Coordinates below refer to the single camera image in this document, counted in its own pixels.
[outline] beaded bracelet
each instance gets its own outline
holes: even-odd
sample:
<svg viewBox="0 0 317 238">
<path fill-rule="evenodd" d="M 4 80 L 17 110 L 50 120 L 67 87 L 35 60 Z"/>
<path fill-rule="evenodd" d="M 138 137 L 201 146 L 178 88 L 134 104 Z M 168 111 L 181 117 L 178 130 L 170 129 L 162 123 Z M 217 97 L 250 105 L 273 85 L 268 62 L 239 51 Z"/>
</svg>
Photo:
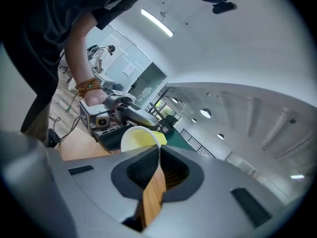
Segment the beaded bracelet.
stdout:
<svg viewBox="0 0 317 238">
<path fill-rule="evenodd" d="M 100 86 L 99 80 L 96 79 L 95 77 L 88 79 L 88 80 L 80 83 L 79 85 L 76 85 L 76 88 L 78 91 L 78 95 L 82 98 L 90 90 L 102 89 L 102 87 Z"/>
</svg>

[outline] man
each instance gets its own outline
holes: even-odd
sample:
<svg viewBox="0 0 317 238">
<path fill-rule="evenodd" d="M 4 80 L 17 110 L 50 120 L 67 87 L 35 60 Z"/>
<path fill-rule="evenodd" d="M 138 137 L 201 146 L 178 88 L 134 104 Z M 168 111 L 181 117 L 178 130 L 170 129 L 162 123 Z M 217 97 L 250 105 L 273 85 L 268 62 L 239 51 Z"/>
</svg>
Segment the man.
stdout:
<svg viewBox="0 0 317 238">
<path fill-rule="evenodd" d="M 94 53 L 92 59 L 89 61 L 92 68 L 96 68 L 96 71 L 98 73 L 101 73 L 103 71 L 103 60 L 107 56 L 107 54 L 110 54 L 112 56 L 112 53 L 115 51 L 115 46 L 105 46 L 100 47 L 98 50 Z"/>
<path fill-rule="evenodd" d="M 87 58 L 86 36 L 104 29 L 138 0 L 17 0 L 18 11 L 7 13 L 4 47 L 25 81 L 37 94 L 21 128 L 47 142 L 50 102 L 58 83 L 59 54 L 64 48 L 77 85 L 94 77 Z M 106 93 L 90 90 L 88 106 L 101 104 Z"/>
</svg>

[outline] green floor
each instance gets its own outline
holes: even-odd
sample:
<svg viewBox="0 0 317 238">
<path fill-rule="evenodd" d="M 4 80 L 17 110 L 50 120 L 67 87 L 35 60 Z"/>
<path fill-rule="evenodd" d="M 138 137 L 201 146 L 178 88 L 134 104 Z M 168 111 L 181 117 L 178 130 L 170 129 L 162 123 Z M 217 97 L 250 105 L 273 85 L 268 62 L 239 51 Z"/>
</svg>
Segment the green floor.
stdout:
<svg viewBox="0 0 317 238">
<path fill-rule="evenodd" d="M 176 129 L 165 135 L 165 138 L 167 140 L 167 145 L 194 151 L 194 149 L 186 142 L 186 140 L 178 133 Z"/>
</svg>

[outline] hand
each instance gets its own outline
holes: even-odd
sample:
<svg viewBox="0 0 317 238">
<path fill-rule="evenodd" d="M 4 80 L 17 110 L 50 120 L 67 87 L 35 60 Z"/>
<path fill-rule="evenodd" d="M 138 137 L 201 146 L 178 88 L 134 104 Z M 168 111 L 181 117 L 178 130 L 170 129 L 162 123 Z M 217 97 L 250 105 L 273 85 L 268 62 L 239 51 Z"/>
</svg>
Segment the hand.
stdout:
<svg viewBox="0 0 317 238">
<path fill-rule="evenodd" d="M 106 94 L 102 89 L 94 89 L 88 91 L 85 96 L 85 102 L 87 106 L 95 106 L 102 104 L 107 98 L 108 94 Z"/>
</svg>

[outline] railing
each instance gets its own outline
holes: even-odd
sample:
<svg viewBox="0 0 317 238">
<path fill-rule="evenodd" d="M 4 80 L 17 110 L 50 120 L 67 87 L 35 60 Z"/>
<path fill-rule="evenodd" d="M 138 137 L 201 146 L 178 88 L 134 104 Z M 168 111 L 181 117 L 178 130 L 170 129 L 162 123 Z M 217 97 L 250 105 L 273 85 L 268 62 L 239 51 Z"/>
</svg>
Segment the railing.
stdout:
<svg viewBox="0 0 317 238">
<path fill-rule="evenodd" d="M 193 136 L 189 134 L 187 130 L 183 129 L 180 134 L 196 152 L 200 153 L 201 155 L 215 158 L 215 156 L 204 146 L 202 146 L 202 144 L 199 143 L 195 138 L 193 138 Z"/>
</svg>

